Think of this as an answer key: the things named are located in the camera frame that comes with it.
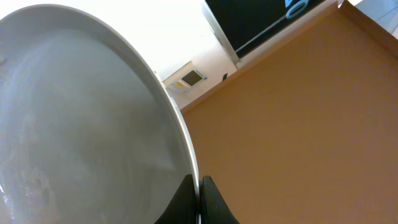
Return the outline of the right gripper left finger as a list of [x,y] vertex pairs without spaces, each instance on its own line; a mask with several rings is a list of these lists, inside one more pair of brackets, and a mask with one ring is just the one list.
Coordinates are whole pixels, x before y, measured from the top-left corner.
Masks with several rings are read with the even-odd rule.
[[196,224],[196,222],[197,195],[193,176],[188,174],[155,224]]

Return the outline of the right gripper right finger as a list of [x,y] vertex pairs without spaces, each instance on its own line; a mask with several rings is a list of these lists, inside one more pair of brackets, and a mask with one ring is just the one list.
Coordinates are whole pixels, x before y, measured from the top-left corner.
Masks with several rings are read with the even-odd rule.
[[239,224],[209,175],[200,182],[200,214],[201,224]]

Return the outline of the pale blue plate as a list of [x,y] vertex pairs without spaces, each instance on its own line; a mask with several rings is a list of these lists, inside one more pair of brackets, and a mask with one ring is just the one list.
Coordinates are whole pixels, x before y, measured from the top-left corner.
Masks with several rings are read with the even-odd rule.
[[1,222],[155,223],[198,166],[165,85],[109,25],[56,4],[1,19]]

